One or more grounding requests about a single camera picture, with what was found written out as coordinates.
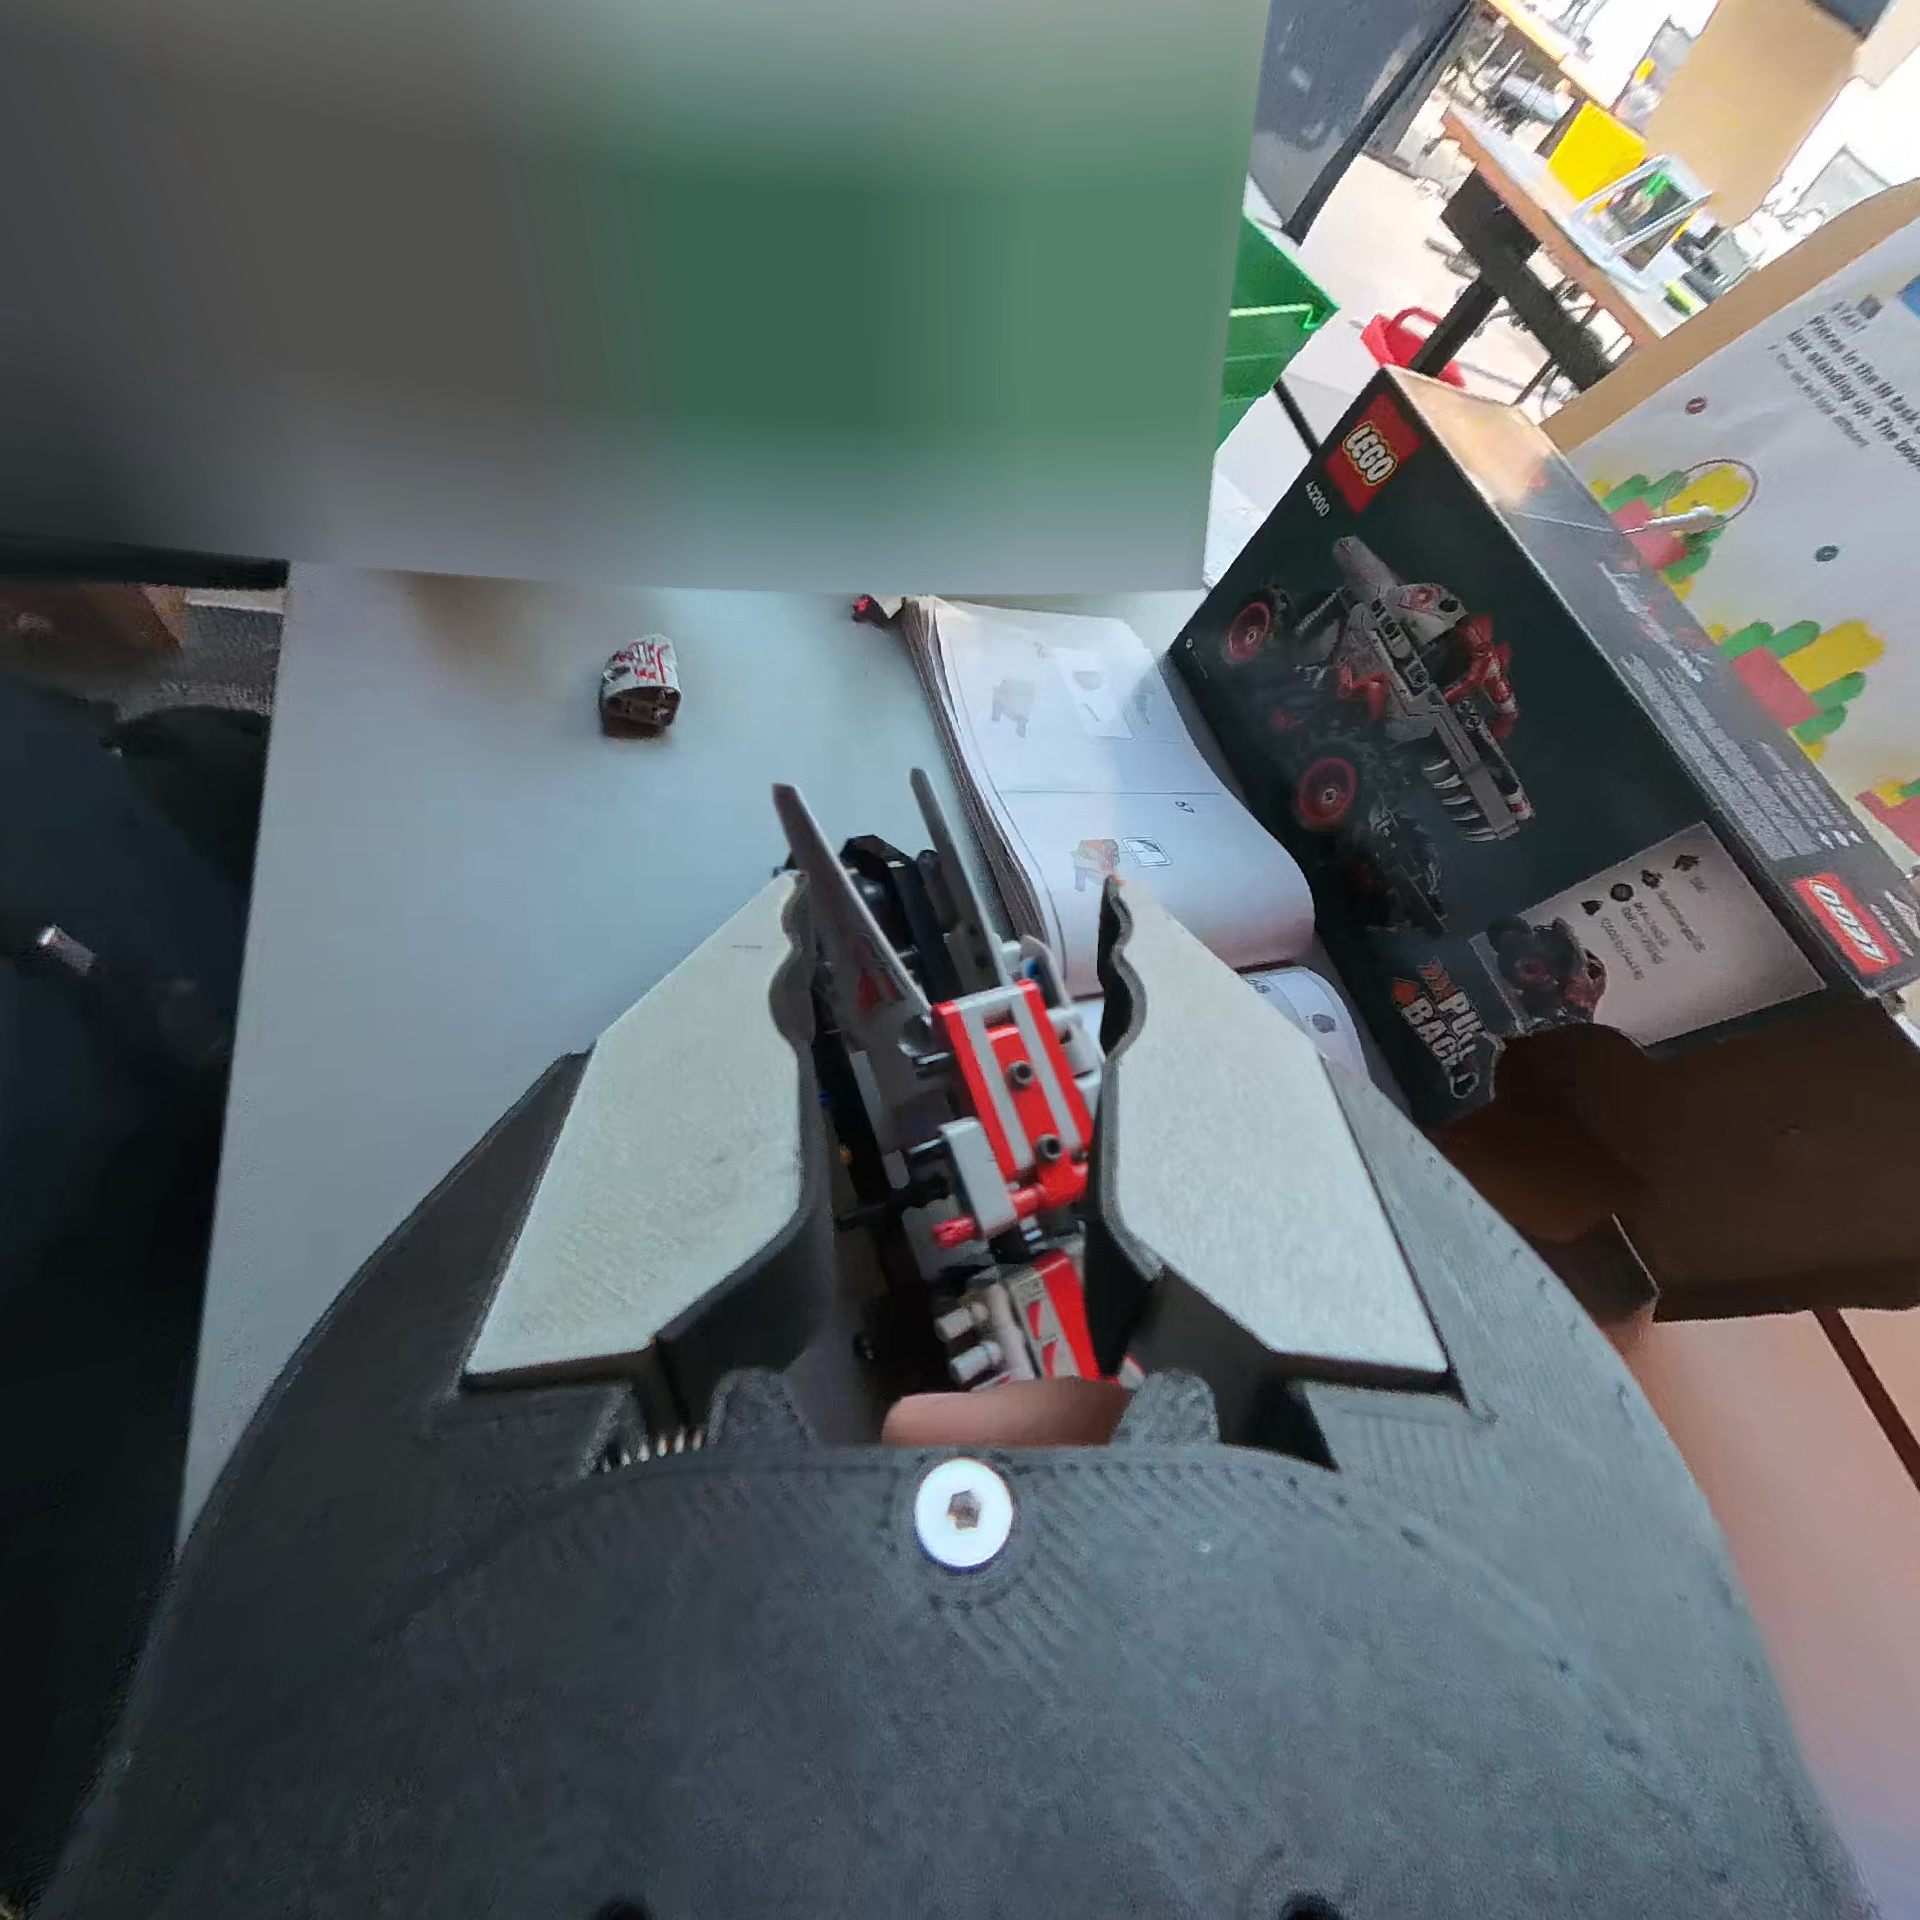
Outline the yellow box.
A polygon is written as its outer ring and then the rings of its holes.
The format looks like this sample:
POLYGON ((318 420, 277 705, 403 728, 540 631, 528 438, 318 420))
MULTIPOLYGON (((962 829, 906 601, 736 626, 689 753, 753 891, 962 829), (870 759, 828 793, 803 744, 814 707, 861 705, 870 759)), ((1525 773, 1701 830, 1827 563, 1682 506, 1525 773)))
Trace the yellow box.
POLYGON ((1551 123, 1551 145, 1541 155, 1549 155, 1549 183, 1561 183, 1585 206, 1646 164, 1646 135, 1625 132, 1598 101, 1585 101, 1585 104, 1570 104, 1563 123, 1551 123))

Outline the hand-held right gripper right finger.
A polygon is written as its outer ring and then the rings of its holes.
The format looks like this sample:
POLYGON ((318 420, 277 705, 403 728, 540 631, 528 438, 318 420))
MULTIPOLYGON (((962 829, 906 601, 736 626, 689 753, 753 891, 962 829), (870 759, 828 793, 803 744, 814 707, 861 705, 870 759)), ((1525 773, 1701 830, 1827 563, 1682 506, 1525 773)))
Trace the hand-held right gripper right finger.
POLYGON ((1440 1388, 1440 1332, 1324 1052, 1118 873, 1096 968, 1096 1362, 1207 1388, 1440 1388))

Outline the lego instruction booklet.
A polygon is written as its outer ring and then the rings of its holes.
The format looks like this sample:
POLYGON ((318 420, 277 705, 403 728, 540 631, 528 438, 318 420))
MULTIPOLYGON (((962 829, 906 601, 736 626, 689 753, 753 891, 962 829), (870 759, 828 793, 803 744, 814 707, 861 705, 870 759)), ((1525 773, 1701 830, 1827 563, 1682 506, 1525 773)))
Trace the lego instruction booklet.
POLYGON ((1102 992, 1111 873, 1146 884, 1231 968, 1313 956, 1304 869, 1209 773, 1129 619, 906 599, 902 648, 1006 918, 1049 947, 1075 998, 1102 992))

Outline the wooden table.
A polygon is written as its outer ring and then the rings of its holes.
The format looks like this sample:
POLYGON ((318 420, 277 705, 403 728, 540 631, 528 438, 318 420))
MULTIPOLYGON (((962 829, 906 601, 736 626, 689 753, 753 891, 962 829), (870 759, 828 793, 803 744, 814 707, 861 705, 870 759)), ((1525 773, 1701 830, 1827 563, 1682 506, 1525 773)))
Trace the wooden table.
POLYGON ((1633 283, 1618 261, 1577 244, 1577 200, 1476 112, 1448 104, 1440 135, 1464 155, 1464 183, 1440 206, 1440 232, 1464 261, 1461 298, 1412 351, 1412 373, 1440 380, 1493 311, 1549 351, 1549 367, 1588 394, 1620 351, 1665 341, 1682 311, 1633 283))

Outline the red and grey lego model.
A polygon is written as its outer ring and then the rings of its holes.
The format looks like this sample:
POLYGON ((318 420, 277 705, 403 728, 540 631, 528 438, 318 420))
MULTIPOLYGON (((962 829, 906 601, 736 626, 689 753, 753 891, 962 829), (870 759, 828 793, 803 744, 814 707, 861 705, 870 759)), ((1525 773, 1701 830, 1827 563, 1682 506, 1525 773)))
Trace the red and grey lego model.
POLYGON ((998 941, 954 830, 906 779, 928 851, 830 847, 776 783, 814 941, 814 1074, 876 1264, 854 1362, 906 1390, 1111 1380, 1088 1322, 1102 1045, 1041 941, 998 941))

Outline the green plastic bin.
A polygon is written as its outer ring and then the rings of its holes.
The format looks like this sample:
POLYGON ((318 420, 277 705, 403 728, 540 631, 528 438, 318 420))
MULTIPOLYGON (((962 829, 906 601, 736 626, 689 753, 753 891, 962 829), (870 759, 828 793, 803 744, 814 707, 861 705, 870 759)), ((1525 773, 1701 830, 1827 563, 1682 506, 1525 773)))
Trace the green plastic bin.
POLYGON ((1254 211, 1239 226, 1239 277, 1225 320, 1217 446, 1254 395, 1279 383, 1300 345, 1337 317, 1300 250, 1254 211))

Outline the person's dark blue clothing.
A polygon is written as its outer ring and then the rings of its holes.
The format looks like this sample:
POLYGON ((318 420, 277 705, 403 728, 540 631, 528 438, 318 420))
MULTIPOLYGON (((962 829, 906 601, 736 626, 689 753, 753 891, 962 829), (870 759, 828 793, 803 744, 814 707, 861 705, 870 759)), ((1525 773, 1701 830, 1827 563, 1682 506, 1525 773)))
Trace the person's dark blue clothing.
POLYGON ((115 1647, 172 1532, 267 721, 3 673, 0 753, 3 1652, 115 1647))

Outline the dark lego set box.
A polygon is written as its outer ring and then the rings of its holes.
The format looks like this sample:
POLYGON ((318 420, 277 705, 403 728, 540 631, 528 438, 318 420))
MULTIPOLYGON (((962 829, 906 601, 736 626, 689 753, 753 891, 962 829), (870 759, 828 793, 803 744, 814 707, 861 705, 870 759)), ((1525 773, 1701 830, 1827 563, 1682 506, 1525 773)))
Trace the dark lego set box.
POLYGON ((1916 884, 1526 414, 1379 367, 1166 663, 1525 1234, 1665 1319, 1916 1312, 1916 884))

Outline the black monitor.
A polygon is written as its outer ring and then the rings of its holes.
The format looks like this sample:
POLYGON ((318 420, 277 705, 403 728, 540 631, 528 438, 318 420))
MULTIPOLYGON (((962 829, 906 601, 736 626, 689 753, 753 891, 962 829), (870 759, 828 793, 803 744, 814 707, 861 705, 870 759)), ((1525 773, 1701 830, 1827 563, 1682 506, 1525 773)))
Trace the black monitor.
POLYGON ((1464 0, 1275 0, 1254 83, 1249 183, 1304 244, 1351 164, 1419 104, 1464 33, 1464 0))

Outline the white printed cardboard board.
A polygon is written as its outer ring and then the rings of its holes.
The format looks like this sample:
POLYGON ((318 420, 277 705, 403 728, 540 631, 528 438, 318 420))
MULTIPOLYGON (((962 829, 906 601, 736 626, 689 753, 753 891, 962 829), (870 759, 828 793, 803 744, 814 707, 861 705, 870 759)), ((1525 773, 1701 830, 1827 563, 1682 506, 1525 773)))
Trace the white printed cardboard board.
POLYGON ((1920 773, 1920 187, 1889 187, 1549 414, 1577 481, 1720 536, 1665 563, 1733 653, 1755 626, 1787 741, 1916 873, 1920 773))

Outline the white paper sheet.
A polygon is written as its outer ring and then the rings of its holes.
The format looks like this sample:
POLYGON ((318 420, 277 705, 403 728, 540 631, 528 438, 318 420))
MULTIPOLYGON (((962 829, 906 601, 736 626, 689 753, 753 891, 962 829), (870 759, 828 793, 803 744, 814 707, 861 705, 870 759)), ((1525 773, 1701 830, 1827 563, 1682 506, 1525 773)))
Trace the white paper sheet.
POLYGON ((1242 983, 1285 1021, 1300 1028, 1324 1060, 1351 1068, 1351 1074, 1374 1074, 1366 1052, 1360 1052, 1360 1028, 1351 1011, 1351 998, 1304 960, 1285 968, 1242 968, 1242 983))

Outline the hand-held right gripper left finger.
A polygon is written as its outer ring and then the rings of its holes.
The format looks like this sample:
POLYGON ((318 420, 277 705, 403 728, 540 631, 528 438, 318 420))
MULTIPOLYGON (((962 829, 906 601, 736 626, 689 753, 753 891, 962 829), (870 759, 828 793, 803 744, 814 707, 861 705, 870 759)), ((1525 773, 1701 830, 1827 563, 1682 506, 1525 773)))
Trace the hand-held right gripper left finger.
POLYGON ((592 1045, 466 1388, 623 1380, 638 1418, 708 1418, 828 1319, 814 941, 784 869, 592 1045))

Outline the grey lego panel piece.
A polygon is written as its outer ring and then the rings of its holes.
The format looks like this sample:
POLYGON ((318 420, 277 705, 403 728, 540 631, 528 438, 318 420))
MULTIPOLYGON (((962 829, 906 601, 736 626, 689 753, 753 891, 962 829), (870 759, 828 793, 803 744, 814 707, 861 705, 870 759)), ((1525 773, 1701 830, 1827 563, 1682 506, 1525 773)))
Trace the grey lego panel piece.
POLYGON ((675 648, 665 631, 638 631, 607 653, 598 686, 602 734, 671 734, 681 707, 675 648))

